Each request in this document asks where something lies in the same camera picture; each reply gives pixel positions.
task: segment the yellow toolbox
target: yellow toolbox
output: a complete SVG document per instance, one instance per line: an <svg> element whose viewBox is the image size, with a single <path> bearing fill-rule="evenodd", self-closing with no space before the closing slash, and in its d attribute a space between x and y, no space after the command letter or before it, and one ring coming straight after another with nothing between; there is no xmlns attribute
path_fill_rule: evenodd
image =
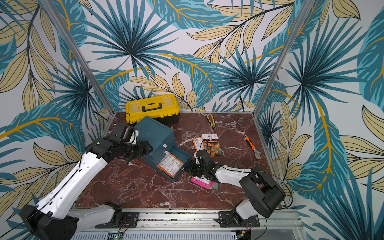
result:
<svg viewBox="0 0 384 240"><path fill-rule="evenodd" d="M173 94L130 101L125 107L126 120L130 124L140 122L145 116L165 125L178 123L180 108Z"/></svg>

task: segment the red marble surface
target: red marble surface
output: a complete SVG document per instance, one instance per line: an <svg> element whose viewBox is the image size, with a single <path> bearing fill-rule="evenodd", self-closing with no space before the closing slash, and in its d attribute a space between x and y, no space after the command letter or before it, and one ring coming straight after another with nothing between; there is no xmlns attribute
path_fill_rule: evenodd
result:
<svg viewBox="0 0 384 240"><path fill-rule="evenodd" d="M124 113L118 113L114 121ZM270 171L251 114L213 114L223 151L214 157L220 164L230 167L250 168L262 166ZM204 114L180 113L179 124L170 126L175 131L176 145L192 154L193 137L213 133ZM244 141L246 134L261 160ZM88 184L79 196L76 207L96 207L107 201L131 208L211 208L230 209L245 198L241 188L219 184L218 190L204 189L193 184L191 175L183 172L176 182L170 182L141 160L114 159Z"/></svg>

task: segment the toolbox handle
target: toolbox handle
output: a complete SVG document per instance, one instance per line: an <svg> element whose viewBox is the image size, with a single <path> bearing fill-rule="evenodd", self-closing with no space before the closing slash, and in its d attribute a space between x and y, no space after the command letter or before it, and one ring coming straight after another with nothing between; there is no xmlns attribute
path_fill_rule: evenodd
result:
<svg viewBox="0 0 384 240"><path fill-rule="evenodd" d="M142 111L143 112L148 112L148 111L152 111L152 110L157 110L157 109L162 109L163 108L163 105L161 103L159 103L159 107L158 108L150 108L150 109L145 109L145 106L142 106Z"/></svg>

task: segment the wall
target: wall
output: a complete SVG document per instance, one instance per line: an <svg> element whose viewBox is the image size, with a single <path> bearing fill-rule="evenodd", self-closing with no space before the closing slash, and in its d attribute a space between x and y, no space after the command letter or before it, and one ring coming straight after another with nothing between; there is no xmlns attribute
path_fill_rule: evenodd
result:
<svg viewBox="0 0 384 240"><path fill-rule="evenodd" d="M76 165L108 117L38 2L20 3L0 2L0 235ZM62 3L71 19L84 14ZM4 237L16 238L35 239L24 225Z"/></svg>
<svg viewBox="0 0 384 240"><path fill-rule="evenodd" d="M383 6L316 1L258 115L310 239L384 238Z"/></svg>
<svg viewBox="0 0 384 240"><path fill-rule="evenodd" d="M77 33L117 111L168 93L182 111L251 111L302 2L89 1Z"/></svg>

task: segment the robotic arm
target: robotic arm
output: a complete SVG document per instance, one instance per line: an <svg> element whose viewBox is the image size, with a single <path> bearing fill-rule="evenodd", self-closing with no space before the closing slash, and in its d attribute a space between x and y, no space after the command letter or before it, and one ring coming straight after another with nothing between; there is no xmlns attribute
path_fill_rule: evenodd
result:
<svg viewBox="0 0 384 240"><path fill-rule="evenodd" d="M108 137L94 140L79 163L52 192L35 206L26 205L21 210L20 216L28 230L42 240L69 240L74 234L95 225L121 225L121 208L110 202L71 214L69 210L89 182L115 157L123 156L129 162L152 151L147 141L136 142L138 134L131 127L117 124ZM285 197L283 189L268 174L259 172L260 169L218 165L206 150L196 152L195 161L184 170L193 176L243 188L248 199L232 211L240 223L256 214L269 217Z"/></svg>

